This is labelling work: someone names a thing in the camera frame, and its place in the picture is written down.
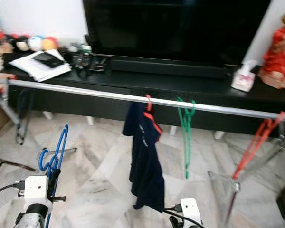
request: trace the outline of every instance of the black tv cabinet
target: black tv cabinet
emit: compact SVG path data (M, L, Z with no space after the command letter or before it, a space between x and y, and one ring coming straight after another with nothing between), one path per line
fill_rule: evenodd
M12 66L5 68L2 72L15 74L19 80L33 81L27 73ZM155 98L170 100L175 100L179 96L184 101L195 100L200 104L274 113L285 111L285 90L271 88L257 77L252 90L245 93L231 88L231 80L230 76L226 79L214 79L108 69L104 74L72 70L45 83L129 95L150 94ZM11 106L16 106L20 90L20 87L10 87L9 104ZM128 105L127 101L36 90L33 109L124 120ZM180 126L177 109L173 107L157 105L155 119L159 124ZM192 120L192 127L254 134L261 121L261 119L250 117L197 111Z

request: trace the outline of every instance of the figurine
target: figurine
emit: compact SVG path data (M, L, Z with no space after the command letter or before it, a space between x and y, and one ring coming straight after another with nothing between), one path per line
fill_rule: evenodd
M285 88L285 26L274 33L273 43L264 55L264 60L259 72L262 81L274 88Z

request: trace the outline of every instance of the black wallet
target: black wallet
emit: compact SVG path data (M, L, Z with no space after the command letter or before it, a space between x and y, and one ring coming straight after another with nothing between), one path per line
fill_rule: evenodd
M33 57L33 59L43 63L44 65L49 66L50 68L55 68L64 63L64 61L60 60L59 58L56 58L55 56L47 52L43 52Z

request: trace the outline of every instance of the horizontal bar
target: horizontal bar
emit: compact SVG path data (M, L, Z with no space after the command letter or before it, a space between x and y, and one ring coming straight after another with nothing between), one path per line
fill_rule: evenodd
M0 83L5 83L5 82L6 80L0 79ZM135 102L142 102L142 103L147 103L149 101L147 97L143 97L143 96L115 94L115 93L109 93L109 92L101 92L101 91L96 91L96 90L68 87L68 86L62 86L62 85L61 86L52 85L52 84L45 84L45 83L39 83L39 82L27 82L27 81L11 79L9 80L9 84L13 86L43 89L43 90L57 91L57 92L63 92L63 93L69 93L69 94L97 96L97 97L111 98L111 99L124 100L124 101L135 101ZM268 113L268 112L254 111L254 110L241 109L241 108L232 108L232 107L221 107L221 106L207 105L207 104L192 104L188 102L163 100L163 99L157 99L157 98L151 98L151 102L156 105L164 105L164 106L171 106L171 107L177 107L177 108L193 108L194 106L196 110L200 110L200 111L247 116L247 117L254 117L254 118L261 118L261 119L264 119L264 118L276 119L279 116L279 114L277 113Z

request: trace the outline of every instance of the paper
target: paper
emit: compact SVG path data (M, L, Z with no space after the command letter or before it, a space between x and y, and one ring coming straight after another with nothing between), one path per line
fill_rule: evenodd
M48 50L47 53L54 55L55 57L63 60L61 54L56 50ZM11 65L28 72L28 74L35 79L35 81L42 82L58 75L71 71L71 66L68 63L62 64L55 68L50 68L39 61L33 59L33 57L43 53L43 51L35 52L29 56L25 56L10 62Z

